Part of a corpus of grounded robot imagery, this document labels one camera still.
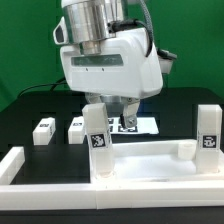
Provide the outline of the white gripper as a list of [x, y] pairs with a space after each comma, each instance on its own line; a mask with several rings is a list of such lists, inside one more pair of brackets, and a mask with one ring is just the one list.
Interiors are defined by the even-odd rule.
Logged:
[[132, 128], [137, 125], [139, 99], [158, 94], [163, 85], [156, 48], [148, 57], [146, 51], [147, 33], [138, 28], [102, 41], [100, 55], [83, 56], [70, 45], [60, 49], [60, 56], [69, 87], [89, 92], [88, 104], [101, 103], [99, 94], [130, 97], [122, 99], [120, 119], [123, 128]]

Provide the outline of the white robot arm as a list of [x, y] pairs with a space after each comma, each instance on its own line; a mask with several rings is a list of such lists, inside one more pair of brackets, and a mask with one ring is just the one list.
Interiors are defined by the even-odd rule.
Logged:
[[137, 125], [140, 101], [158, 94], [176, 55], [155, 46], [144, 0], [144, 19], [127, 17], [126, 0], [61, 0], [63, 17], [53, 31], [65, 79], [90, 103], [123, 103], [125, 128]]

